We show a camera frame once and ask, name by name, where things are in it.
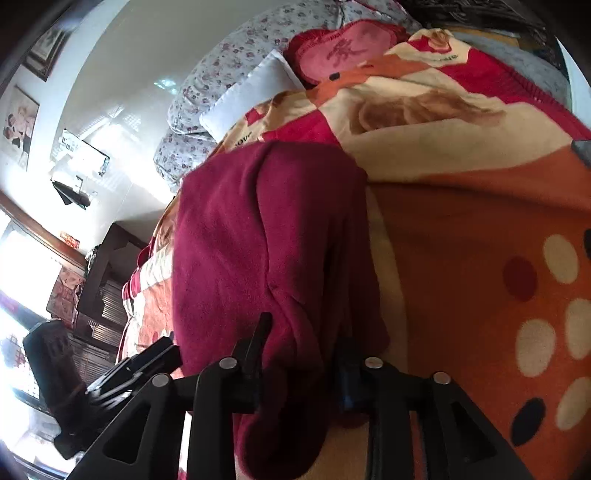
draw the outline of wall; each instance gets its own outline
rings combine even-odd
[[[0,189],[53,234],[64,230],[80,240],[81,251],[100,243],[114,221],[148,239],[171,198],[152,158],[168,128],[166,111],[173,97],[154,83],[170,79],[180,85],[224,36],[283,3],[287,1],[105,0],[100,12],[92,12],[94,20],[86,18],[66,44],[46,85],[38,85],[28,70],[19,70],[16,82],[41,107],[29,172],[4,159]],[[85,54],[74,59],[73,50],[82,50],[83,44]],[[96,192],[87,211],[66,207],[46,173],[54,140],[62,128],[80,134],[113,109],[122,113],[107,118],[107,128],[87,139],[110,156],[109,169],[102,178],[85,179],[83,189]]]
[[[19,168],[0,152],[0,190],[21,209],[59,236],[61,230],[72,231],[81,220],[83,211],[66,207],[49,182],[48,169],[51,148],[63,108],[88,55],[107,26],[128,0],[105,0],[82,21],[64,46],[51,76],[43,82],[21,66],[0,99],[0,119],[4,123],[13,85],[39,103],[39,111],[28,170]]]
[[[566,69],[569,73],[572,111],[579,120],[591,128],[591,87],[568,50],[561,42],[558,44],[562,49]]]

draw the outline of framed picture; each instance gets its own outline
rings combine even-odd
[[[59,22],[51,27],[33,45],[24,66],[46,82],[71,32],[71,28],[65,30]]]
[[[12,89],[8,112],[2,124],[0,150],[27,170],[33,129],[39,112],[39,104],[20,88]]]

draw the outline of pillow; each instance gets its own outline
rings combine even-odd
[[[332,73],[349,70],[408,40],[404,27],[357,20],[339,30],[309,30],[296,35],[284,52],[299,77],[317,85]]]
[[[272,50],[258,67],[240,83],[234,84],[211,110],[199,116],[199,122],[216,142],[248,111],[286,90],[303,90],[304,86],[283,56]]]

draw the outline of gray fabric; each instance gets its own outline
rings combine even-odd
[[[534,82],[555,100],[570,110],[570,84],[560,71],[545,60],[520,48],[491,38],[480,37],[463,32],[452,32],[474,48],[488,53],[492,57],[513,67],[517,73]]]

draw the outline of pink cushion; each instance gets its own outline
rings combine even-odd
[[[295,36],[284,57],[302,80],[317,85],[332,73],[378,57],[407,39],[399,25],[357,20],[339,30],[315,29]]]

